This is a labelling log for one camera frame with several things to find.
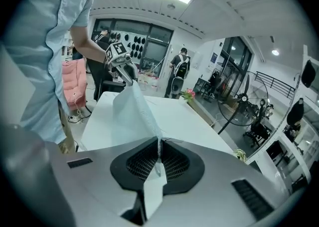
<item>ceiling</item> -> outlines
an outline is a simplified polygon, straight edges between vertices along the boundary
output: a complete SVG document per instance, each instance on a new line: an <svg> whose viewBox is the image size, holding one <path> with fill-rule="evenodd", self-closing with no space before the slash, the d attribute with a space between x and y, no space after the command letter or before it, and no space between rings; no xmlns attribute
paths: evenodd
<svg viewBox="0 0 319 227"><path fill-rule="evenodd" d="M191 0L189 4L177 0L94 0L91 14L180 27L206 41L249 36L261 58L296 69L301 68L304 43L310 56L318 56L315 33L295 0ZM274 47L281 53L276 59L271 54Z"/></svg>

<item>standing fan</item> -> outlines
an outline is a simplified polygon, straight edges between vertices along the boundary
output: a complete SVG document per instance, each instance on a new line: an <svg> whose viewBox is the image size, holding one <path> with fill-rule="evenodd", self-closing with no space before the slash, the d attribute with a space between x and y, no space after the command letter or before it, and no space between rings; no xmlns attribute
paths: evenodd
<svg viewBox="0 0 319 227"><path fill-rule="evenodd" d="M227 120L218 132L220 134L229 123L237 126L249 126L262 114L260 108L268 102L265 83L255 73L247 72L243 77L239 73L230 74L224 81L223 91L218 94L218 107Z"/></svg>

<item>sleeve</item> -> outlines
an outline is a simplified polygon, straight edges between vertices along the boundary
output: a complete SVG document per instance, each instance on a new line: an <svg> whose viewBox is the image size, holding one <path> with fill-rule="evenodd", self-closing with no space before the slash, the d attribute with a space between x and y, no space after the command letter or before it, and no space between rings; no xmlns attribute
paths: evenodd
<svg viewBox="0 0 319 227"><path fill-rule="evenodd" d="M86 0L86 3L81 11L80 15L77 17L76 21L73 23L73 26L88 26L89 23L89 14L92 7L93 0Z"/></svg>
<svg viewBox="0 0 319 227"><path fill-rule="evenodd" d="M177 55L173 58L173 60L170 62L172 65L175 65L176 63L176 58L177 58Z"/></svg>

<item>white cloth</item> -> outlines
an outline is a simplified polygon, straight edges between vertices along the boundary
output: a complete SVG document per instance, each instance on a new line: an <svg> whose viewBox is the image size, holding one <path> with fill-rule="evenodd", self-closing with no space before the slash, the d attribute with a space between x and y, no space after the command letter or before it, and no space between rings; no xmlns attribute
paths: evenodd
<svg viewBox="0 0 319 227"><path fill-rule="evenodd" d="M160 141L162 132L138 83L134 81L113 101L112 141L123 144L152 137L158 137Z"/></svg>

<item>black grille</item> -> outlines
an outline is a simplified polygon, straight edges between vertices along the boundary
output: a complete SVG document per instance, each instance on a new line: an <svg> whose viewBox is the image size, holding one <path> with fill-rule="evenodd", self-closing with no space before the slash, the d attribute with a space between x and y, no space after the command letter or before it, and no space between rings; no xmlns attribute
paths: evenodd
<svg viewBox="0 0 319 227"><path fill-rule="evenodd" d="M77 161L70 161L70 162L68 162L68 165L71 169L73 169L76 167L80 167L80 166L89 164L91 162L93 162L91 159L85 158L85 159L81 159L81 160L77 160Z"/></svg>
<svg viewBox="0 0 319 227"><path fill-rule="evenodd" d="M261 220L274 210L246 180L232 182L232 185L256 220Z"/></svg>
<svg viewBox="0 0 319 227"><path fill-rule="evenodd" d="M145 182L158 159L157 140L149 144L126 161L130 173Z"/></svg>
<svg viewBox="0 0 319 227"><path fill-rule="evenodd" d="M189 168L188 157L167 143L163 143L162 163L167 182L178 178Z"/></svg>

